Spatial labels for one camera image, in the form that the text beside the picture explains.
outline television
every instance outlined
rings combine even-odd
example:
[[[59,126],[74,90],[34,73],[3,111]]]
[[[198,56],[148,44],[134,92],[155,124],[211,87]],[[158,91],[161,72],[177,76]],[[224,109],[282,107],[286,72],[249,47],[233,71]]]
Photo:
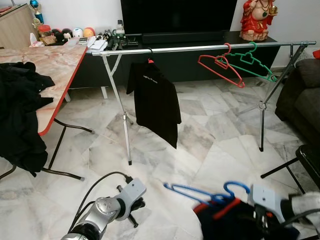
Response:
[[[236,4],[237,0],[121,0],[126,35],[191,34],[199,41],[229,31]]]

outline blue hanger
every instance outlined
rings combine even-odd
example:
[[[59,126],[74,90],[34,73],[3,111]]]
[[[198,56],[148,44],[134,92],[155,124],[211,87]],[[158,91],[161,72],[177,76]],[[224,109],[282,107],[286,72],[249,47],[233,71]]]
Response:
[[[212,206],[212,204],[209,203],[209,202],[207,202],[207,201],[204,201],[204,200],[202,200],[202,199],[199,199],[199,198],[197,198],[197,197],[195,197],[195,196],[189,195],[189,194],[187,194],[187,193],[185,193],[185,192],[183,192],[183,191],[179,191],[179,190],[177,190],[177,189],[175,189],[175,188],[186,189],[186,190],[189,190],[189,191],[194,191],[194,192],[196,192],[196,193],[200,193],[200,194],[203,194],[203,195],[207,195],[207,196],[210,197],[211,201],[216,202],[216,203],[218,203],[218,204],[224,204],[225,201],[224,201],[223,199],[230,199],[230,200],[232,200],[232,199],[235,198],[235,193],[234,193],[233,191],[229,190],[228,185],[237,185],[237,186],[240,186],[240,187],[242,187],[242,188],[245,189],[245,192],[246,192],[247,194],[250,193],[250,188],[249,188],[249,187],[247,187],[245,184],[243,184],[243,183],[241,183],[241,182],[237,182],[237,181],[227,181],[227,182],[223,185],[224,190],[225,190],[227,193],[229,193],[229,194],[223,194],[223,193],[212,194],[212,193],[210,193],[210,192],[203,191],[203,190],[200,190],[200,189],[197,189],[197,188],[194,188],[194,187],[190,187],[190,186],[179,185],[179,184],[172,184],[172,185],[170,186],[170,185],[169,185],[168,183],[166,183],[166,182],[163,184],[163,186],[164,186],[165,188],[167,188],[167,189],[169,189],[169,190],[171,190],[171,191],[174,191],[174,192],[176,192],[176,193],[178,193],[178,194],[181,194],[181,195],[183,195],[183,196],[186,196],[186,197],[188,197],[188,198],[190,198],[190,199],[196,200],[196,201],[198,201],[198,202],[200,202],[200,203],[202,203],[202,204],[206,204],[206,205],[208,205],[208,206]]]

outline marble floor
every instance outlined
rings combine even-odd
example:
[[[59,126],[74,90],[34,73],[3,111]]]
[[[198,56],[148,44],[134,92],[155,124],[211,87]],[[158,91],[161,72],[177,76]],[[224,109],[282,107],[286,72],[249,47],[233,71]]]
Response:
[[[85,177],[78,181],[40,172],[36,178],[17,169],[0,181],[0,236],[3,240],[60,240],[70,227],[87,190],[101,176],[122,171],[138,177],[147,187],[146,207],[133,212],[140,224],[128,221],[108,225],[104,240],[200,240],[200,224],[192,211],[195,202],[163,187],[163,182],[190,185],[212,193],[223,192],[225,181],[247,185],[259,183],[279,194],[296,193],[298,187],[286,169],[261,179],[260,175],[291,160],[303,144],[301,136],[274,114],[280,89],[265,114],[264,152],[257,145],[260,112],[257,103],[271,83],[245,79],[237,88],[224,80],[176,83],[182,124],[178,126],[177,149],[147,128],[129,126],[132,166],[128,166],[122,116],[111,89],[103,99],[100,88],[70,91],[72,101],[63,104],[57,119],[95,130],[90,134],[68,128],[53,165],[54,170]],[[133,95],[119,93],[128,115],[135,118]],[[56,146],[61,126],[53,124],[43,137],[49,157]],[[0,159],[1,172],[11,168]],[[303,187],[317,190],[300,163],[292,166]],[[114,196],[125,185],[121,176],[105,179],[88,200]],[[242,189],[234,189],[243,201]],[[315,231],[299,226],[301,238]]]

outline soundbar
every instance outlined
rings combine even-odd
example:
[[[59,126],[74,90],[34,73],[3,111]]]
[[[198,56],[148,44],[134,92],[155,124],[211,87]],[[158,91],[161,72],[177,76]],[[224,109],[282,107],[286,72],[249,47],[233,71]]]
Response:
[[[220,41],[224,37],[223,31],[217,32],[160,32],[142,34],[144,44],[164,44],[183,42]]]

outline metal rack pole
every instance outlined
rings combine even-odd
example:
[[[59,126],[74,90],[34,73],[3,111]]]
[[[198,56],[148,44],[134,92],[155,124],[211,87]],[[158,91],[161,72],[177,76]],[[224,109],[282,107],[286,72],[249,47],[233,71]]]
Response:
[[[103,55],[102,59],[103,59],[103,62],[104,62],[105,68],[106,68],[106,72],[108,73],[108,76],[109,76],[109,79],[110,79],[110,82],[111,82],[111,85],[112,85],[116,100],[118,101],[118,103],[120,105],[120,108],[122,110],[122,113],[123,113],[123,127],[124,127],[124,134],[125,134],[126,151],[127,151],[128,163],[129,163],[129,165],[131,165],[132,164],[132,160],[131,160],[131,151],[130,151],[130,141],[129,141],[127,120],[130,122],[131,125],[134,124],[134,122],[127,116],[127,113],[126,113],[125,108],[124,108],[124,106],[122,104],[122,101],[121,101],[121,98],[119,96],[119,92],[117,90],[116,83],[115,83],[115,80],[114,80],[114,77],[113,77],[114,73],[117,70],[117,67],[119,65],[121,57],[122,57],[122,54],[120,53],[118,55],[116,61],[115,61],[115,64],[113,66],[112,71],[110,69],[110,66],[109,66],[109,63],[108,63],[108,60],[107,60],[107,56]]]
[[[285,78],[285,76],[288,74],[288,72],[290,71],[290,69],[292,67],[294,67],[295,62],[297,61],[297,59],[299,58],[299,56],[302,54],[302,52],[305,50],[305,48],[307,47],[307,44],[301,45],[297,51],[295,52],[295,54],[291,57],[288,65],[285,67],[285,69],[282,71],[281,76],[278,78],[278,80],[276,81],[276,83],[274,84],[273,88],[271,89],[271,91],[267,94],[267,96],[265,97],[265,99],[263,101],[260,101],[260,103],[258,104],[258,107],[260,108],[260,145],[259,145],[259,150],[260,152],[264,151],[264,136],[265,136],[265,111],[267,109],[267,103],[269,101],[269,99],[271,98],[271,96],[275,93],[276,89],[279,87],[279,85],[281,84],[281,82],[283,81],[283,79]]]
[[[298,41],[298,42],[262,42],[256,43],[257,47],[281,47],[281,46],[301,46],[301,45],[315,45],[316,41]],[[251,43],[244,44],[231,44],[232,49],[243,49],[253,48],[254,45]],[[226,45],[208,45],[208,46],[186,46],[186,47],[167,47],[167,48],[153,48],[154,54],[158,53],[176,53],[176,52],[191,52],[191,51],[207,51],[207,50],[218,50],[228,49]],[[131,54],[149,54],[150,49],[135,49],[135,50],[119,50],[119,51],[101,51],[93,52],[93,56],[111,56],[111,55],[131,55]]]
[[[270,99],[270,97],[274,94],[276,89],[279,87],[280,83],[286,76],[286,74],[290,71],[291,67],[295,64],[298,57],[301,55],[301,53],[304,51],[304,49],[308,45],[315,45],[317,44],[316,41],[298,41],[298,42],[262,42],[257,43],[256,45],[258,47],[281,47],[281,46],[290,46],[290,62],[282,72],[281,76],[275,83],[274,87],[268,93],[267,97],[260,101],[258,104],[258,107],[261,110],[260,113],[260,145],[259,149],[261,152],[264,150],[264,131],[265,131],[265,110],[267,109],[267,102]],[[293,55],[293,46],[300,46],[298,50]],[[254,47],[251,43],[244,43],[244,44],[231,44],[232,49],[240,49],[240,48],[252,48]],[[188,46],[188,47],[169,47],[169,48],[154,48],[152,49],[152,53],[176,53],[176,52],[190,52],[190,51],[208,51],[208,50],[218,50],[218,49],[228,49],[229,47],[226,45],[208,45],[208,46]],[[110,78],[111,85],[115,94],[115,97],[120,105],[120,108],[123,112],[123,126],[124,126],[124,133],[125,133],[125,141],[126,141],[126,149],[127,149],[127,157],[129,165],[132,164],[131,160],[131,151],[130,151],[130,141],[129,141],[129,134],[128,134],[128,125],[127,120],[130,122],[130,124],[133,124],[133,121],[128,118],[127,113],[124,109],[124,106],[122,104],[121,98],[119,96],[113,75],[117,70],[118,64],[120,62],[120,59],[122,55],[134,55],[134,54],[148,54],[150,53],[150,49],[135,49],[135,50],[119,50],[119,51],[102,51],[102,52],[93,52],[93,56],[101,56],[107,71],[107,74]],[[111,71],[107,56],[111,55],[117,55],[116,62],[114,64],[114,67]]]

